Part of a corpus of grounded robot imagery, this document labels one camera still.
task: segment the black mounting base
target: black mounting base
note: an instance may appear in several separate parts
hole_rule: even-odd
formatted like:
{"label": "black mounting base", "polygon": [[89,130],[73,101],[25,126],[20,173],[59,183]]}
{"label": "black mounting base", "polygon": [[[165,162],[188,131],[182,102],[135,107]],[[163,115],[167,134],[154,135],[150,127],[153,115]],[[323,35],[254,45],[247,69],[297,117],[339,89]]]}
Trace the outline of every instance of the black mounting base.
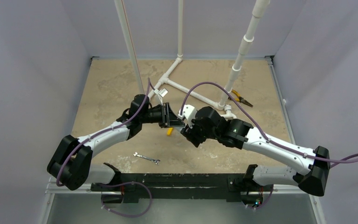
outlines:
{"label": "black mounting base", "polygon": [[[260,191],[260,186],[244,179],[245,174],[123,174],[120,173],[119,184],[123,182],[140,182],[149,188],[153,199],[225,199],[226,202],[254,203],[262,201],[262,196],[248,195]],[[264,186],[270,191],[272,185]],[[91,185],[91,191],[117,191]],[[122,200],[109,200],[106,203],[137,203],[140,198],[149,198],[148,193],[136,184],[126,185]]]}

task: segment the pvc pipe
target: pvc pipe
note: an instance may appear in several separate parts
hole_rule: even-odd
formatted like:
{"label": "pvc pipe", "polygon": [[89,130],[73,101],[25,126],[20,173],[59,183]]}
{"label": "pvc pipe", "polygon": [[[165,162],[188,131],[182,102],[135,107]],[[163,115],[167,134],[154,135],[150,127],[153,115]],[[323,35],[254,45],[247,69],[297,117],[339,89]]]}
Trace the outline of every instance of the pvc pipe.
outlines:
{"label": "pvc pipe", "polygon": [[179,0],[178,9],[178,57],[182,57],[182,38],[183,38],[183,0]]}
{"label": "pvc pipe", "polygon": [[[230,76],[227,81],[227,84],[224,87],[224,89],[227,90],[228,92],[232,90],[234,81],[239,76],[241,65],[245,59],[246,54],[248,54],[249,52],[250,45],[254,40],[254,35],[256,32],[257,25],[259,24],[260,19],[263,17],[269,2],[270,0],[256,0],[255,7],[253,8],[252,11],[252,19],[250,20],[246,34],[243,36],[240,47],[238,49],[237,58],[235,60],[234,65],[231,68]],[[224,92],[222,92],[220,102],[218,103],[219,110],[223,109],[227,99],[228,96]]]}
{"label": "pvc pipe", "polygon": [[[185,93],[189,92],[188,88],[186,88],[186,87],[184,87],[184,86],[182,86],[182,85],[180,85],[180,84],[178,84],[178,83],[176,83],[176,82],[174,82],[174,81],[172,81],[170,79],[168,79],[166,83],[168,85],[171,85],[171,86],[177,88],[178,90],[180,90],[182,92],[185,92]],[[201,100],[201,101],[213,106],[214,108],[217,108],[217,102],[214,102],[211,99],[208,99],[208,98],[206,98],[206,97],[204,97],[204,96],[202,96],[202,95],[200,95],[200,94],[198,94],[198,93],[196,93],[194,91],[192,91],[190,93],[190,96],[193,96],[193,97],[195,97],[195,98],[197,98],[197,99],[199,99],[199,100]]]}
{"label": "pvc pipe", "polygon": [[224,111],[226,112],[226,114],[221,115],[222,117],[237,119],[237,116],[231,112],[231,105],[225,105]]}
{"label": "pvc pipe", "polygon": [[116,5],[118,18],[120,20],[121,30],[123,31],[125,45],[127,45],[127,50],[128,50],[128,54],[130,55],[132,68],[134,69],[135,72],[135,78],[138,83],[138,89],[141,94],[144,94],[145,91],[143,89],[142,79],[139,73],[139,67],[137,63],[137,57],[135,55],[135,49],[134,46],[132,45],[130,26],[128,25],[127,17],[125,15],[124,3],[122,0],[115,0],[115,5]]}
{"label": "pvc pipe", "polygon": [[[173,64],[169,67],[169,69],[160,77],[160,79],[157,81],[156,85],[154,86],[155,89],[160,88],[160,86],[168,80],[169,75],[172,73],[172,71],[176,68],[176,66],[182,62],[181,57],[177,57],[176,60],[173,62]],[[149,99],[154,95],[153,90],[147,94]]]}

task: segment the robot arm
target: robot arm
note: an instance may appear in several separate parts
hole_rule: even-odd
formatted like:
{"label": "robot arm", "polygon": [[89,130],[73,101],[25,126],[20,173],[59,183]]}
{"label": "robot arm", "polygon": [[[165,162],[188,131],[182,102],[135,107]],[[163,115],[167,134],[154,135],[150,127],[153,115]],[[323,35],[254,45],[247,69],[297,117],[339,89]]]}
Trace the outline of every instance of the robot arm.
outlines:
{"label": "robot arm", "polygon": [[[74,138],[71,135],[64,137],[48,165],[48,172],[57,177],[69,153],[80,142],[85,141],[77,150],[76,156],[72,157],[63,168],[60,182],[70,190],[79,188],[83,183],[118,183],[120,180],[115,180],[115,178],[120,178],[118,169],[107,163],[91,165],[91,159],[114,144],[135,136],[142,129],[142,124],[158,123],[161,128],[175,127],[179,129],[182,135],[196,147],[206,139],[214,139],[227,147],[254,151],[288,165],[283,168],[250,165],[242,182],[245,182],[246,185],[251,183],[254,189],[271,184],[285,184],[298,186],[303,191],[316,196],[324,195],[330,164],[303,158],[270,144],[269,140],[323,158],[329,158],[327,149],[323,147],[318,147],[316,150],[303,148],[269,135],[267,135],[269,140],[266,141],[259,130],[251,124],[239,119],[226,120],[211,107],[203,107],[197,111],[191,105],[185,105],[184,116],[178,118],[172,112],[169,103],[149,108],[149,99],[147,98],[143,108],[131,122],[113,129],[113,127],[128,121],[135,114],[144,97],[144,95],[137,95],[130,108],[102,131],[79,138]],[[187,125],[183,122],[184,119],[187,119]]]}
{"label": "robot arm", "polygon": [[299,156],[271,144],[270,141],[295,148],[307,155],[328,159],[329,151],[326,148],[318,147],[313,150],[300,147],[270,135],[266,135],[268,140],[265,140],[260,131],[250,123],[240,119],[226,120],[209,106],[197,111],[193,106],[185,105],[182,117],[186,118],[187,126],[181,130],[181,134],[196,147],[206,139],[214,139],[227,147],[260,153],[288,165],[283,168],[250,165],[246,176],[255,184],[294,185],[309,194],[324,195],[330,163]]}
{"label": "robot arm", "polygon": [[[47,171],[57,178],[65,159],[75,147],[86,141],[78,148],[75,157],[72,157],[63,168],[60,182],[70,190],[78,189],[84,183],[110,183],[115,173],[119,171],[110,164],[91,165],[93,157],[103,150],[135,136],[142,129],[142,124],[158,123],[161,128],[185,126],[185,123],[172,112],[169,103],[149,108],[149,98],[147,98],[144,106],[140,108],[144,98],[143,94],[136,95],[130,108],[126,109],[120,118],[98,132],[79,138],[71,135],[65,136],[50,160]],[[138,110],[137,116],[127,122]]]}

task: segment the gray wall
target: gray wall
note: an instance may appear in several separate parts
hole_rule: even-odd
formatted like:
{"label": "gray wall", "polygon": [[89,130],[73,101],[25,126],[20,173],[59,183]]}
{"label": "gray wall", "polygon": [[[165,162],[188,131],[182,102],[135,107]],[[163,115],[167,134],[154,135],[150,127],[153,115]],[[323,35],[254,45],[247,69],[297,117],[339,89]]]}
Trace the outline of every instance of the gray wall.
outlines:
{"label": "gray wall", "polygon": [[[358,152],[358,0],[307,1],[274,59],[298,144]],[[328,223],[358,223],[358,163],[330,172]]]}
{"label": "gray wall", "polygon": [[0,0],[0,223],[36,223],[89,55],[58,0]]}
{"label": "gray wall", "polygon": [[[128,57],[113,0],[61,0],[93,56]],[[255,0],[185,0],[183,53],[186,58],[235,58]],[[139,57],[177,54],[178,0],[125,0]],[[272,0],[260,22],[251,57],[275,55],[305,0]]]}

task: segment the pliers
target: pliers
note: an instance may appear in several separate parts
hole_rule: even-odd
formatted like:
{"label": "pliers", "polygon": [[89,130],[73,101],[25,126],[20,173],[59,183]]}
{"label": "pliers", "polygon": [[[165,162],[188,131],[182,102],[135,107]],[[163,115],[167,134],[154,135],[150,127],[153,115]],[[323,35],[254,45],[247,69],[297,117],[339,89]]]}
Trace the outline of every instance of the pliers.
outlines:
{"label": "pliers", "polygon": [[241,97],[241,95],[240,95],[237,91],[231,90],[231,92],[232,92],[234,95],[237,96],[237,98],[235,99],[235,101],[240,102],[240,103],[243,103],[243,104],[245,104],[245,105],[247,105],[247,106],[253,107],[253,105],[252,105],[250,102],[248,102],[247,100],[245,100],[243,97]]}

